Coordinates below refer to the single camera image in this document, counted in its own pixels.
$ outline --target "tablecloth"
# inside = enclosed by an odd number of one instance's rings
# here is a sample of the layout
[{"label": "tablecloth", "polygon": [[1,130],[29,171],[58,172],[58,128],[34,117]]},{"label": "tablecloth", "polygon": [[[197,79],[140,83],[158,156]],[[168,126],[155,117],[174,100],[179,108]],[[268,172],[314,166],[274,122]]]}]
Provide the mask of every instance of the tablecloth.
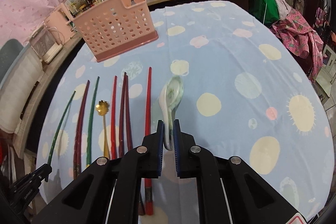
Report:
[{"label": "tablecloth", "polygon": [[[118,127],[123,73],[129,76],[133,145],[144,136],[147,73],[152,67],[152,132],[162,119],[158,97],[180,75],[184,96],[176,112],[181,130],[215,156],[237,155],[308,220],[329,194],[334,150],[329,122],[302,69],[281,42],[254,17],[226,1],[206,1],[151,12],[159,39],[97,63],[86,45],[61,79],[41,132],[37,166],[46,162],[53,135],[73,90],[52,159],[49,182],[40,187],[51,201],[73,180],[73,147],[81,98],[85,107],[82,167],[94,83],[99,100],[110,101],[118,76]],[[110,130],[110,119],[107,119]],[[102,156],[102,117],[93,120],[92,158]],[[162,176],[153,180],[154,211],[141,223],[199,223],[196,181],[176,177],[174,154],[164,151]]]}]

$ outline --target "ceramic spoon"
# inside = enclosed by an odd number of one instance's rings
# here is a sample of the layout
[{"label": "ceramic spoon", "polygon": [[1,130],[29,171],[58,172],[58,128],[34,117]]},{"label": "ceramic spoon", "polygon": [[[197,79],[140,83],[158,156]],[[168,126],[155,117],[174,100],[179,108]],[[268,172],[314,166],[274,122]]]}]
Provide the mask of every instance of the ceramic spoon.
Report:
[{"label": "ceramic spoon", "polygon": [[184,91],[184,85],[181,77],[174,76],[163,87],[159,104],[163,114],[163,121],[165,124],[165,138],[164,145],[167,150],[173,150],[172,137],[173,137],[173,118],[179,103],[181,102]]}]

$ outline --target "green chopstick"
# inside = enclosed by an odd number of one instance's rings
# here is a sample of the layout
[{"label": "green chopstick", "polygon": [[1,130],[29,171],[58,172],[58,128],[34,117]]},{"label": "green chopstick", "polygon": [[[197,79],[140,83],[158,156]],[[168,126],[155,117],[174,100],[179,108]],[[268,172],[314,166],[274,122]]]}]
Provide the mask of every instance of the green chopstick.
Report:
[{"label": "green chopstick", "polygon": [[73,94],[72,94],[72,96],[71,96],[71,98],[70,98],[70,100],[69,100],[69,102],[68,102],[68,104],[67,104],[67,106],[65,107],[65,110],[64,110],[64,112],[63,112],[62,118],[61,118],[61,120],[59,121],[57,130],[56,130],[56,132],[55,132],[55,136],[54,136],[54,139],[53,139],[53,141],[52,141],[52,145],[51,145],[51,147],[50,147],[50,152],[49,152],[49,157],[48,157],[48,164],[49,164],[49,165],[51,165],[51,159],[53,158],[53,153],[54,153],[55,144],[56,144],[56,140],[57,140],[57,137],[58,137],[59,130],[61,129],[61,126],[62,126],[64,117],[65,117],[65,114],[66,114],[67,111],[68,111],[68,108],[69,108],[69,106],[70,106],[70,104],[71,104],[71,102],[72,102],[72,99],[73,99],[75,93],[76,93],[76,91],[74,90],[74,91],[73,91]]},{"label": "green chopstick", "polygon": [[96,86],[94,88],[94,93],[93,93],[92,103],[91,103],[90,117],[89,117],[89,128],[87,130],[86,167],[88,167],[91,164],[92,123],[93,123],[93,114],[95,112],[95,102],[96,102],[99,78],[100,77],[98,76],[97,81],[96,81]]}]

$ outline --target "green cloth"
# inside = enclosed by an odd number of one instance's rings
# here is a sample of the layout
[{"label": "green cloth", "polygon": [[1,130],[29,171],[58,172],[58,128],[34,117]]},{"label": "green cloth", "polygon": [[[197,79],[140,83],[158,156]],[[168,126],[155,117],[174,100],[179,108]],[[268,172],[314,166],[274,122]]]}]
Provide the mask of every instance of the green cloth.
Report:
[{"label": "green cloth", "polygon": [[[263,23],[266,8],[266,0],[251,0],[249,4],[249,13],[257,20]],[[271,27],[274,22],[280,19],[278,5],[275,0],[267,0],[267,9],[265,17],[265,26]]]}]

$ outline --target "pink basket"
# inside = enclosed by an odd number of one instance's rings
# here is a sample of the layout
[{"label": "pink basket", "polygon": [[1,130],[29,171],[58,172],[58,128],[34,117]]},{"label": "pink basket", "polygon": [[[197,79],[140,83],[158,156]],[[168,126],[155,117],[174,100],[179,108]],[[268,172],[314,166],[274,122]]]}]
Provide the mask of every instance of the pink basket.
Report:
[{"label": "pink basket", "polygon": [[104,0],[73,22],[97,62],[158,39],[146,0]]}]

